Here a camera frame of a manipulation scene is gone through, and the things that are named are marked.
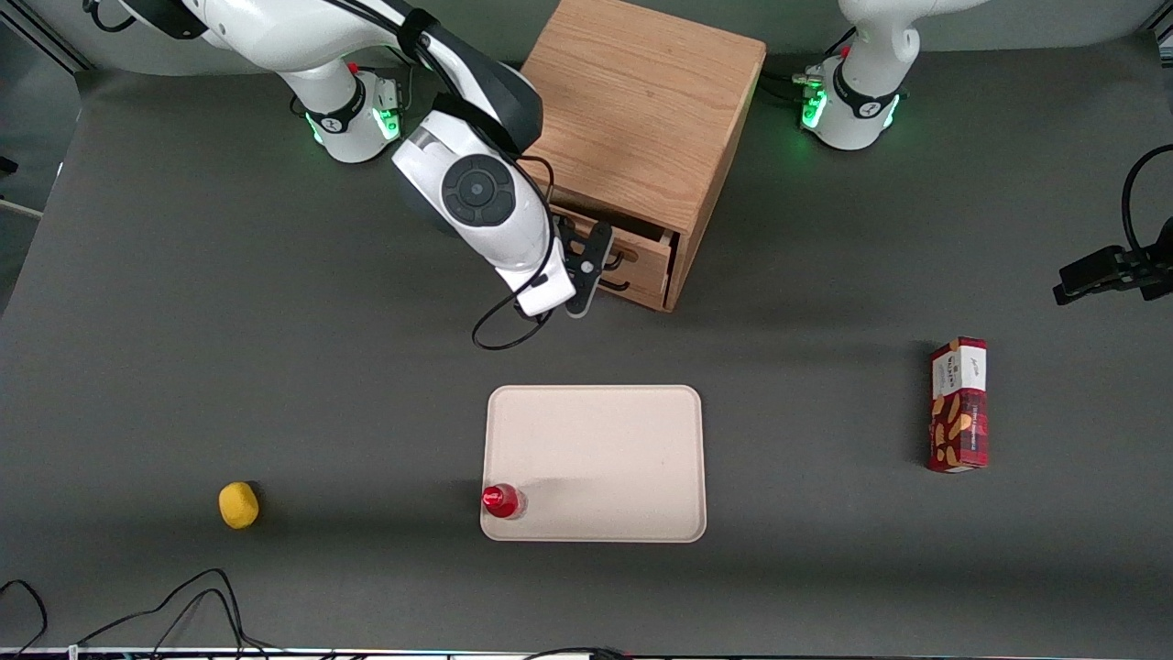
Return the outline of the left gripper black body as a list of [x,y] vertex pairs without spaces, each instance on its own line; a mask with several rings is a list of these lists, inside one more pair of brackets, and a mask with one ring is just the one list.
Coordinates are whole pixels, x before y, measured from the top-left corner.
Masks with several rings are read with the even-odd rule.
[[1172,292],[1172,241],[1160,238],[1148,247],[1117,250],[1117,275],[1112,290],[1139,290],[1145,301],[1169,295]]

